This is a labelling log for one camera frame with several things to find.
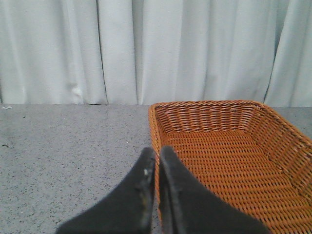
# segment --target curtain fold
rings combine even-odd
[[[312,107],[312,0],[0,0],[3,103]]]

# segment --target wicker basket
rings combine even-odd
[[[275,234],[312,233],[312,141],[255,101],[157,103],[149,109],[158,191],[159,151]]]

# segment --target speckled concrete floor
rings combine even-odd
[[[0,108],[0,234],[54,233],[150,146],[148,106],[10,106]],[[312,108],[276,110],[312,137]],[[161,233],[156,212],[153,233]]]

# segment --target basket bottom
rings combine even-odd
[[[311,233],[312,207],[243,131],[169,133],[184,165],[208,189],[273,233]]]

